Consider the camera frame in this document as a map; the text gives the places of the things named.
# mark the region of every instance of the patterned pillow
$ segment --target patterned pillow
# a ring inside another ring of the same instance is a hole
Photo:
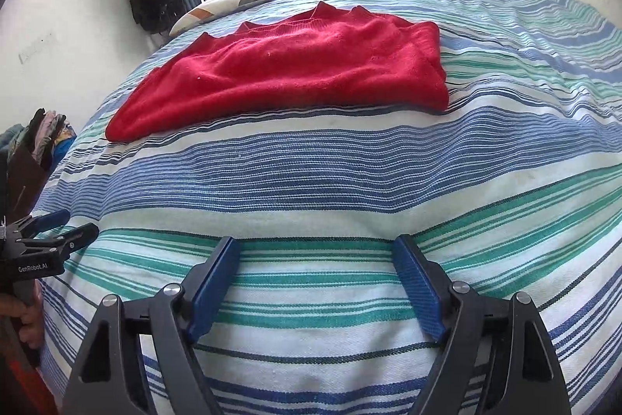
[[[266,1],[269,0],[207,0],[177,20],[170,30],[170,36],[175,38],[197,25],[253,8]]]

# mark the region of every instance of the wall switch plate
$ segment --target wall switch plate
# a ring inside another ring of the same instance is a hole
[[[56,43],[56,34],[54,32],[49,31],[46,34],[38,37],[36,40],[32,41],[26,48],[21,50],[19,53],[19,61],[22,64],[26,64],[26,62],[36,53],[39,53],[46,46],[50,46],[51,44]]]

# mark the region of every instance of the metal screw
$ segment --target metal screw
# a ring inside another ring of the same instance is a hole
[[[179,284],[168,284],[165,285],[165,287],[162,289],[163,293],[166,296],[176,296],[177,294],[179,294],[182,290],[181,285]]]
[[[526,293],[526,292],[522,292],[522,291],[521,292],[517,292],[516,293],[516,300],[519,303],[529,304],[529,303],[531,303],[531,296],[528,293]]]
[[[453,290],[458,294],[466,294],[471,290],[471,287],[468,286],[468,283],[457,281],[452,284]]]
[[[114,294],[108,294],[107,296],[104,296],[103,299],[101,300],[101,303],[104,306],[113,306],[116,304],[117,302],[117,298]]]

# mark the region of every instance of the striped bedsheet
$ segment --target striped bedsheet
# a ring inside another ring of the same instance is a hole
[[[323,0],[440,26],[450,105],[244,114],[131,144],[105,127],[141,79],[201,32],[271,23],[274,0],[195,28],[112,92],[37,213],[99,239],[46,278],[42,372],[61,396],[101,298],[180,281],[221,236],[239,274],[197,346],[228,414],[407,413],[437,354],[391,265],[412,233],[452,279],[531,294],[573,414],[622,361],[622,32],[576,0]],[[171,413],[149,339],[149,384]],[[473,411],[483,377],[465,399]]]

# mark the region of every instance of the bedspread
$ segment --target bedspread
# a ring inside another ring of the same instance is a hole
[[[42,374],[57,395],[101,298],[180,281],[218,239],[240,270],[197,357],[225,413],[406,413],[437,350],[391,264],[415,235],[481,294],[531,294],[574,414],[621,367],[622,32],[576,0],[322,0],[441,32],[449,108],[265,111],[112,144],[141,79],[194,41],[321,0],[274,0],[197,27],[113,91],[35,212],[98,240],[46,278]],[[170,413],[148,338],[149,385]],[[473,410],[483,377],[465,398]]]

